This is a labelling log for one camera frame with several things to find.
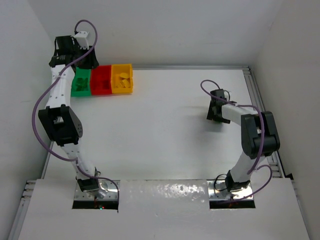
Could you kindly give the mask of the yellow round lego piece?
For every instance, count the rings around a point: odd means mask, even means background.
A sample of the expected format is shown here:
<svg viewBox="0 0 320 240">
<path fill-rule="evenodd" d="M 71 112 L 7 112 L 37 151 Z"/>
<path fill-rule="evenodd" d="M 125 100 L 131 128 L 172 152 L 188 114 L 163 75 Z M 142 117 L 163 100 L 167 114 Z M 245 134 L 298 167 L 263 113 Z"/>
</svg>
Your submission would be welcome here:
<svg viewBox="0 0 320 240">
<path fill-rule="evenodd" d="M 125 72 L 122 72 L 119 76 L 123 79 L 128 79 L 130 77 L 130 75 Z"/>
</svg>

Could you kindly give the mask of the yellow lego brick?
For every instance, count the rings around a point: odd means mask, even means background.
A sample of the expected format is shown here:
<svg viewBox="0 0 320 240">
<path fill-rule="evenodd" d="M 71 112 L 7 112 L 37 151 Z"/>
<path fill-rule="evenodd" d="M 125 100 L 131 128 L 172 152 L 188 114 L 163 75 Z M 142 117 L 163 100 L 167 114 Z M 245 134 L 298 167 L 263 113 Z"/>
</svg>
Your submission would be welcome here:
<svg viewBox="0 0 320 240">
<path fill-rule="evenodd" d="M 131 88 L 131 84 L 128 79 L 120 79 L 116 81 L 116 87 L 118 89 L 129 89 Z"/>
</svg>

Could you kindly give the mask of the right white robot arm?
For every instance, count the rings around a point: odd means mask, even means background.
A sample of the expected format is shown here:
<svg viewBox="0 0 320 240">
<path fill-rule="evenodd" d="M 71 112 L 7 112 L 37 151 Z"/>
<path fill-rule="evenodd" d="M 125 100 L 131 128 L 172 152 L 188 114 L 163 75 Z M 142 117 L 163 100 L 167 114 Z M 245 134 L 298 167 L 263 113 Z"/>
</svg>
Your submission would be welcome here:
<svg viewBox="0 0 320 240">
<path fill-rule="evenodd" d="M 223 89 L 210 93 L 207 119 L 240 126 L 242 153 L 225 177 L 226 190 L 236 191 L 246 188 L 251 181 L 251 175 L 258 164 L 280 148 L 280 138 L 273 113 L 260 111 L 252 105 L 238 105 L 227 101 Z"/>
</svg>

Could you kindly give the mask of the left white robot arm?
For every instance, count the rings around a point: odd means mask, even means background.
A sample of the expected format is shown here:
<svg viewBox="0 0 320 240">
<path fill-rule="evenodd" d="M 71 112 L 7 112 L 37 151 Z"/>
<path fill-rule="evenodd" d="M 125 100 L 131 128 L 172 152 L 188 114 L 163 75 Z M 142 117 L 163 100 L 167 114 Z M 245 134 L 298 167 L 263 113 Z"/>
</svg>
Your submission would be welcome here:
<svg viewBox="0 0 320 240">
<path fill-rule="evenodd" d="M 49 139 L 65 152 L 66 156 L 55 157 L 70 162 L 76 172 L 77 184 L 82 192 L 94 193 L 100 188 L 96 167 L 83 159 L 81 137 L 83 125 L 71 108 L 72 82 L 76 67 L 96 67 L 97 61 L 89 61 L 94 49 L 85 36 L 58 36 L 54 40 L 54 53 L 49 62 L 52 84 L 45 108 L 38 111 L 38 118 Z"/>
</svg>

